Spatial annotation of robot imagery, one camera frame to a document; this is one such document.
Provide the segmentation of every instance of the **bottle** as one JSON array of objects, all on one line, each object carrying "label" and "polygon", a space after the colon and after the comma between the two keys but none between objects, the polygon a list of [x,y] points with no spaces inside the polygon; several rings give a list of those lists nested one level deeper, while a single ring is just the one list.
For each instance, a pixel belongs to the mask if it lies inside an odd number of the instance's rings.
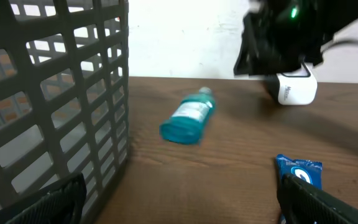
[{"label": "bottle", "polygon": [[202,87],[198,94],[187,96],[170,119],[160,125],[163,139],[181,144],[195,144],[215,110],[212,91]]}]

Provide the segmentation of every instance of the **blue snack package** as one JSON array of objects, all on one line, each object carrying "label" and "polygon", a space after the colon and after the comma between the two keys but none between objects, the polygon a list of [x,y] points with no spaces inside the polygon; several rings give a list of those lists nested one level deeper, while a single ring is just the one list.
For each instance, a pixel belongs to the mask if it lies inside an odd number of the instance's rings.
[{"label": "blue snack package", "polygon": [[[321,162],[303,160],[303,159],[290,159],[283,154],[279,154],[276,157],[276,163],[278,166],[278,174],[280,180],[284,174],[291,173],[306,181],[307,183],[313,184],[315,187],[321,189],[321,172],[323,171],[323,164]],[[286,224],[283,215],[280,217],[279,224]]]}]

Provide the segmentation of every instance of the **wall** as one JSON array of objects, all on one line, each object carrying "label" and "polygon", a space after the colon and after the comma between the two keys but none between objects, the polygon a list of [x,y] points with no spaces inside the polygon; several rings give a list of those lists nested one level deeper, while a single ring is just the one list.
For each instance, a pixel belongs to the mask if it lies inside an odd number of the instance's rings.
[{"label": "wall", "polygon": [[[248,9],[246,0],[131,0],[129,75],[232,79]],[[358,21],[338,37],[358,38]],[[358,82],[358,48],[324,57],[319,81]]]}]

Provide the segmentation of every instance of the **table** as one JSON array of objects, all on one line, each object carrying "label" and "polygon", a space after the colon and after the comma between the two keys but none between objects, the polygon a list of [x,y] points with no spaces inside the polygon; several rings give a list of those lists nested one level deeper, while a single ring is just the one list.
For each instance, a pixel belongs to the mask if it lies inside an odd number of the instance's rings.
[{"label": "table", "polygon": [[[202,86],[216,113],[201,144],[159,124]],[[319,83],[308,106],[278,106],[258,81],[129,79],[132,157],[102,223],[277,223],[274,157],[323,162],[323,189],[358,208],[358,84]]]}]

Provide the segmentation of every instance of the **green led indicator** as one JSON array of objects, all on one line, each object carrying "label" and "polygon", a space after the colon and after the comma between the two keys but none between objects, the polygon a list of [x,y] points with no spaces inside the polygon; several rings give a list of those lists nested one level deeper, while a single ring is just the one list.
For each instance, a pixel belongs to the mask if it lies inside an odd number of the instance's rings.
[{"label": "green led indicator", "polygon": [[291,11],[291,18],[295,18],[298,15],[298,8],[294,7]]}]

